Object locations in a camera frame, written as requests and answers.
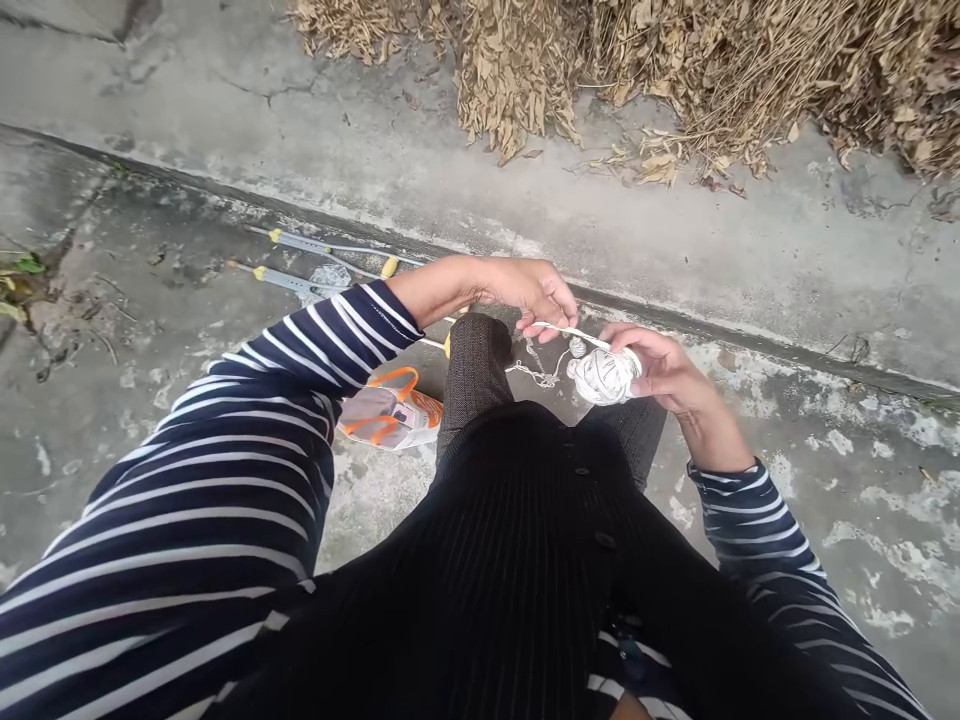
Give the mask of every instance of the button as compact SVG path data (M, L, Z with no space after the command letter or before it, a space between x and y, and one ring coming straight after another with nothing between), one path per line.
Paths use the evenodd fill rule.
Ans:
M597 542L598 542L602 547L607 548L607 550L616 550L616 549L617 549L617 543L616 543L616 541L614 541L614 539L613 539L612 537L610 537L609 535L607 535L606 533L598 532L596 535L594 535L594 537L596 538Z

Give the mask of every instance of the yellow crutch tip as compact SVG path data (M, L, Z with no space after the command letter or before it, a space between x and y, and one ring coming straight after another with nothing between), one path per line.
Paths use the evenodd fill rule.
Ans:
M387 261L383 264L383 269L380 271L380 277L382 277L384 280L392 278L399 266L400 260L395 257L387 258Z

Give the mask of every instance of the white string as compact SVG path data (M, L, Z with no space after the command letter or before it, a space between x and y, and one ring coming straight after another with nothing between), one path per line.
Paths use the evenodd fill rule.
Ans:
M525 372L539 387L549 389L559 382L560 364L564 356L570 352L574 359L567 364L567 377L574 381L577 392L584 400L593 405L616 405L633 397L630 386L634 379L643 374L643 366L640 358L630 348L624 348L621 353L614 354L610 352L609 343L588 335L582 330L558 328L544 321L535 322L534 325L553 328L566 335L572 335L569 349L560 356L557 369L552 375L531 370L519 360L507 368L507 372L511 370ZM586 356L584 356L586 353L584 340L597 346L597 349Z
M560 363L563 362L563 356L566 355L569 350L564 350L563 355L560 356L560 359L557 360L557 369L553 371L552 375L547 373L542 373L537 370L531 370L519 360L517 360L513 365L507 368L507 372L513 370L519 370L520 372L525 372L527 375L533 378L533 381L544 390L549 390L552 387L555 387L558 382L560 382Z

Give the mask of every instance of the dried grass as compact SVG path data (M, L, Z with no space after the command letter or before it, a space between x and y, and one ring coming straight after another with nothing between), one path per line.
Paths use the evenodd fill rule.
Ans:
M453 40L460 124L471 141L488 133L501 164L551 125L579 142L582 83L617 106L644 93L677 112L682 135L634 138L607 159L639 153L641 181L672 183L684 151L704 171L742 160L763 177L765 149L796 140L805 114L844 164L865 146L960 173L960 0L298 0L294 14L309 52L326 43L367 64L402 32ZM673 160L647 162L660 155Z
M582 60L572 7L563 0L463 0L463 12L454 82L469 142L489 133L500 165L548 123L580 144L572 90Z

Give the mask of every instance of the navy and white striped sleeve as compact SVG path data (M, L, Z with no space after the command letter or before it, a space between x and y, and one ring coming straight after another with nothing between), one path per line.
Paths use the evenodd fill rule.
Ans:
M312 592L340 400L419 337L378 281L215 362L0 598L0 716L186 720L222 697Z
M720 572L747 588L750 602L796 647L831 666L871 718L928 718L897 671L867 641L837 594L770 473L688 472L703 503Z

